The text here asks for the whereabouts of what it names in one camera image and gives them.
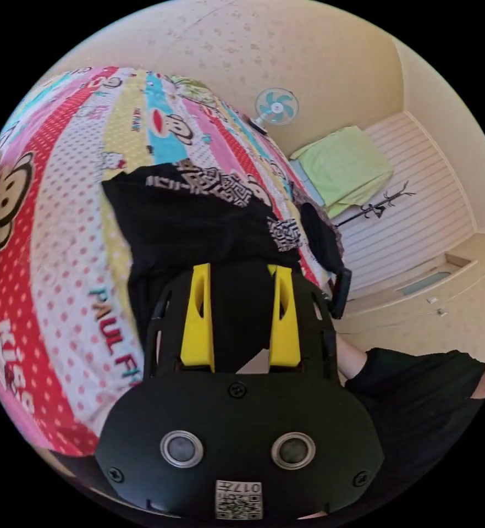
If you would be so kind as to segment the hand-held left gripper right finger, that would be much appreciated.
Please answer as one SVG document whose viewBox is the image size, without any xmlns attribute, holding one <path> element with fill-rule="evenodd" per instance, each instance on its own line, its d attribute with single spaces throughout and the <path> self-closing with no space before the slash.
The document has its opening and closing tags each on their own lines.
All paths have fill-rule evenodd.
<svg viewBox="0 0 485 528">
<path fill-rule="evenodd" d="M 268 270 L 274 280 L 269 366 L 297 368 L 301 351 L 292 270 L 278 265 L 268 265 Z"/>
</svg>

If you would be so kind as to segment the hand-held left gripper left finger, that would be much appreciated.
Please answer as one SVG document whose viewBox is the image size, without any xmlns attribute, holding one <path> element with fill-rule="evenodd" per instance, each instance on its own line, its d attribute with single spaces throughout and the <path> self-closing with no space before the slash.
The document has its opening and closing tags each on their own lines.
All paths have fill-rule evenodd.
<svg viewBox="0 0 485 528">
<path fill-rule="evenodd" d="M 187 369 L 215 372 L 209 263 L 192 270 L 180 361 Z"/>
</svg>

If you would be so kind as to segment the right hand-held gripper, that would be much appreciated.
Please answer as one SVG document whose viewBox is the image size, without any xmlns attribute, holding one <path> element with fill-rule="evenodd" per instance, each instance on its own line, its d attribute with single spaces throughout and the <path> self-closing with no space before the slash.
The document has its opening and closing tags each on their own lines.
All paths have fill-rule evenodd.
<svg viewBox="0 0 485 528">
<path fill-rule="evenodd" d="M 309 248 L 317 262 L 329 273 L 340 273 L 345 268 L 343 247 L 335 228 L 324 221 L 309 202 L 300 206 L 300 219 Z"/>
</svg>

